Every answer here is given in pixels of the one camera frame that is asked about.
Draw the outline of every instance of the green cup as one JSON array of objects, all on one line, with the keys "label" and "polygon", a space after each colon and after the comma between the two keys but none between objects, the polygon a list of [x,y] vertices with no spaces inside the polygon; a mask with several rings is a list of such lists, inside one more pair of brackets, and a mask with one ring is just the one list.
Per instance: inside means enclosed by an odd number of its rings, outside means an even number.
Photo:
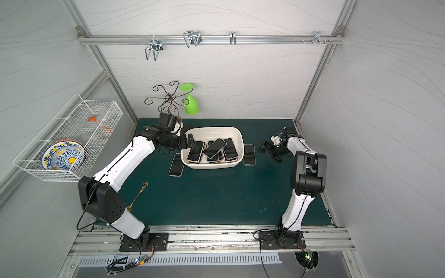
[{"label": "green cup", "polygon": [[192,97],[190,94],[187,94],[188,104],[186,105],[186,112],[189,115],[196,115],[199,112],[199,106],[198,102],[194,97]]},{"label": "green cup", "polygon": [[199,106],[198,102],[194,97],[192,97],[189,93],[193,90],[193,85],[190,83],[183,84],[180,88],[181,91],[187,92],[187,105],[186,105],[186,112],[189,115],[196,115],[199,112]]}]

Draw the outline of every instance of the wire basket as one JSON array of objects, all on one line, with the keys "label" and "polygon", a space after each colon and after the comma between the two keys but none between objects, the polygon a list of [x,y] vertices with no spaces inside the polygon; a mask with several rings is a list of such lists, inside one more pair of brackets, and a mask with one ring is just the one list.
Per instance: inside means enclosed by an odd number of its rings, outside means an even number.
[{"label": "wire basket", "polygon": [[[100,123],[88,121],[106,107]],[[112,135],[122,111],[115,101],[86,101],[75,95],[52,121],[17,156],[14,164],[43,181],[79,181],[90,173],[96,159]],[[82,162],[65,170],[46,169],[45,152],[59,141],[72,140],[83,145]]]}]

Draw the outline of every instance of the blue and yellow plate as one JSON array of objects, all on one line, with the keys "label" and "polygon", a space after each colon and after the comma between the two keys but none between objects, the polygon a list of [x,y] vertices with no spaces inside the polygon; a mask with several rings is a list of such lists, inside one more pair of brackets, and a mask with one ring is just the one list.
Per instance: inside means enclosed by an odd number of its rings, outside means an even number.
[{"label": "blue and yellow plate", "polygon": [[52,145],[42,157],[43,168],[48,170],[74,170],[83,162],[85,151],[81,143],[63,140]]}]

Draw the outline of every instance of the black phone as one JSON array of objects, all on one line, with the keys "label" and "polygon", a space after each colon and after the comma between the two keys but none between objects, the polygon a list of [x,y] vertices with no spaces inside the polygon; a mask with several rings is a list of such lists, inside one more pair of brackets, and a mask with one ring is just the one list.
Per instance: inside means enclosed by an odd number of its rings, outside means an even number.
[{"label": "black phone", "polygon": [[191,163],[199,163],[202,158],[202,149],[204,147],[204,141],[195,141],[196,147],[191,148],[187,160]]},{"label": "black phone", "polygon": [[212,159],[214,156],[216,156],[225,146],[227,145],[227,143],[221,139],[218,138],[216,139],[215,142],[213,142],[212,144],[210,144],[205,150],[204,150],[204,154]]},{"label": "black phone", "polygon": [[[209,141],[207,143],[208,146],[210,146],[214,141]],[[221,160],[223,160],[223,152],[219,152],[218,155],[215,155],[214,158],[208,158],[207,161],[209,163],[217,163],[220,162]]]},{"label": "black phone", "polygon": [[176,153],[173,157],[173,161],[171,162],[170,171],[168,175],[171,177],[180,177],[182,176],[182,171],[184,170],[184,163],[181,159],[181,154]]},{"label": "black phone", "polygon": [[244,158],[243,164],[245,166],[255,166],[255,146],[254,145],[244,145]]},{"label": "black phone", "polygon": [[235,160],[238,157],[238,153],[236,152],[232,138],[227,138],[224,141],[227,143],[227,145],[222,150],[222,152],[224,153],[224,157],[227,161]]}]

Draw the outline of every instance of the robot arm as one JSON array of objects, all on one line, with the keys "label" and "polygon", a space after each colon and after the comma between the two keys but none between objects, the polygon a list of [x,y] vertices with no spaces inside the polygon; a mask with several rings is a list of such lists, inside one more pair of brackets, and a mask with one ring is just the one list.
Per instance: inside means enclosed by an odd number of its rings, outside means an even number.
[{"label": "robot arm", "polygon": [[308,206],[324,191],[326,156],[312,150],[304,138],[287,128],[272,136],[271,142],[264,142],[259,151],[267,151],[276,162],[282,162],[284,154],[294,155],[290,180],[292,195],[276,229],[283,237],[295,238]]},{"label": "robot arm", "polygon": [[196,146],[193,135],[180,134],[179,118],[161,113],[159,123],[144,126],[131,143],[94,177],[78,182],[82,209],[122,232],[124,241],[136,242],[141,249],[149,245],[149,227],[135,218],[117,192],[134,169],[157,147],[187,149]]}]

